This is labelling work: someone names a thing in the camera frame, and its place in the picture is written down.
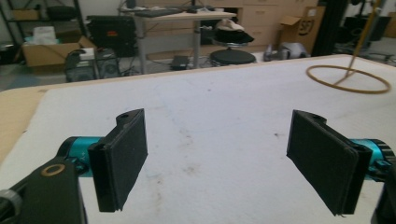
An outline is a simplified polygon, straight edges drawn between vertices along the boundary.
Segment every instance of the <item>cardboard box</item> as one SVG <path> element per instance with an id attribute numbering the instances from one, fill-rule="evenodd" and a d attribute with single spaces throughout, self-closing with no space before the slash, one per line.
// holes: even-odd
<path id="1" fill-rule="evenodd" d="M 385 31 L 384 37 L 396 38 L 396 12 L 390 12 L 390 22 Z"/>
<path id="2" fill-rule="evenodd" d="M 22 45 L 23 55 L 28 67 L 35 74 L 62 72 L 67 55 L 76 49 L 95 48 L 96 46 L 85 36 L 77 43 L 58 45 Z"/>
<path id="3" fill-rule="evenodd" d="M 325 7 L 306 7 L 302 17 L 283 17 L 280 43 L 301 43 L 308 53 L 312 53 L 324 11 Z"/>
<path id="4" fill-rule="evenodd" d="M 12 15 L 16 21 L 36 21 L 40 19 L 40 13 L 34 9 L 14 9 Z"/>

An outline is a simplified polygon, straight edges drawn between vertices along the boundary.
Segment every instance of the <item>floor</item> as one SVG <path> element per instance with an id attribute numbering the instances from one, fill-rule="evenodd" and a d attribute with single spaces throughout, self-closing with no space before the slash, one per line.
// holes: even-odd
<path id="1" fill-rule="evenodd" d="M 396 38 L 382 38 L 381 41 L 374 42 L 370 50 L 386 52 L 396 55 Z M 254 53 L 258 62 L 262 62 L 262 52 Z M 371 55 L 373 61 L 396 65 L 396 56 L 385 62 L 384 56 Z M 149 73 L 161 73 L 171 71 L 170 62 L 172 60 L 148 61 Z M 210 67 L 211 64 L 207 57 L 200 58 L 200 67 Z M 120 71 L 125 76 L 139 76 L 139 62 L 137 58 L 120 59 Z M 51 75 L 34 75 L 30 68 L 24 64 L 7 64 L 0 66 L 0 91 L 24 88 L 31 86 L 41 86 L 50 84 L 65 83 L 64 73 Z"/>

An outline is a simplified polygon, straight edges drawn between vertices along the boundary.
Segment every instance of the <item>stool seat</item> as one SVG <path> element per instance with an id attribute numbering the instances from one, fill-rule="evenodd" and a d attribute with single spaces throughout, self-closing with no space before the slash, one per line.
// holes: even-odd
<path id="1" fill-rule="evenodd" d="M 256 57 L 238 49 L 222 49 L 210 54 L 210 59 L 222 64 L 255 63 Z"/>

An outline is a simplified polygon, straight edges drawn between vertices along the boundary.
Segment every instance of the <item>white table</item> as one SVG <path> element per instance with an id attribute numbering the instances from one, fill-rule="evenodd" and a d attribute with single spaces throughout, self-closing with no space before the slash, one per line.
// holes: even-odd
<path id="1" fill-rule="evenodd" d="M 230 19 L 234 13 L 217 11 L 199 11 L 198 13 L 179 13 L 156 18 L 144 18 L 134 16 L 136 26 L 137 46 L 139 48 L 139 59 L 141 74 L 147 73 L 146 55 L 155 52 L 170 50 L 180 50 L 193 48 L 193 67 L 198 68 L 198 59 L 201 45 L 201 21 Z M 146 36 L 146 22 L 172 22 L 172 21 L 193 21 L 192 34 Z"/>
<path id="2" fill-rule="evenodd" d="M 365 181 L 355 215 L 333 217 L 286 157 L 293 109 L 321 115 L 345 137 L 396 148 L 396 91 L 339 91 L 304 72 L 349 60 L 339 55 L 0 92 L 0 151 L 14 146 L 0 169 L 0 189 L 52 158 L 67 137 L 103 136 L 118 114 L 145 108 L 148 159 L 123 211 L 99 213 L 92 180 L 80 179 L 91 223 L 368 224 L 381 184 Z M 355 64 L 396 85 L 395 67 Z M 367 84 L 363 77 L 350 80 Z"/>

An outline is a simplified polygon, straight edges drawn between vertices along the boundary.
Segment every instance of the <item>cabinet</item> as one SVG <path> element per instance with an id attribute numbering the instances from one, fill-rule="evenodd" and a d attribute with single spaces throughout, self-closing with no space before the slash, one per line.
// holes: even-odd
<path id="1" fill-rule="evenodd" d="M 41 0 L 41 5 L 44 8 L 47 8 L 49 0 Z M 27 5 L 29 5 L 32 1 L 31 0 L 26 0 Z M 78 23 L 78 28 L 81 31 L 81 33 L 83 35 L 86 34 L 86 30 L 85 30 L 85 26 L 84 26 L 84 22 L 81 16 L 81 12 L 80 12 L 80 8 L 79 8 L 79 3 L 78 0 L 73 0 L 73 7 L 75 8 L 76 12 L 77 12 L 77 17 L 76 17 L 76 22 Z M 62 22 L 62 21 L 52 21 L 48 18 L 39 18 L 37 20 L 15 20 L 12 18 L 11 16 L 11 12 L 12 10 L 14 10 L 16 7 L 14 6 L 12 0 L 0 0 L 0 13 L 1 16 L 6 24 L 6 27 L 8 29 L 8 32 L 12 38 L 12 42 L 14 43 L 14 45 L 18 45 L 19 41 L 17 39 L 17 36 L 14 33 L 14 29 L 12 29 L 11 24 L 15 24 L 17 26 L 17 30 L 20 33 L 20 36 L 22 39 L 24 39 L 26 37 L 26 34 L 22 28 L 22 24 L 23 23 L 32 23 L 32 22 L 44 22 L 44 23 L 50 23 L 52 26 L 54 26 L 56 28 L 56 23 L 57 22 Z"/>
<path id="2" fill-rule="evenodd" d="M 242 50 L 250 52 L 264 51 L 268 45 L 279 44 L 282 29 L 279 21 L 283 16 L 302 16 L 306 7 L 315 7 L 318 4 L 318 0 L 206 0 L 200 2 L 207 3 L 212 7 L 236 8 L 238 23 L 254 38 L 253 42 L 242 48 Z M 145 0 L 144 6 L 164 7 L 185 3 L 185 0 Z M 191 29 L 191 27 L 192 24 L 172 23 L 153 27 L 148 35 L 182 32 L 183 29 Z M 202 46 L 201 52 L 208 55 L 218 49 L 223 48 L 213 45 Z M 170 52 L 166 55 L 154 55 L 152 59 L 170 58 L 174 54 L 189 55 L 190 52 Z"/>

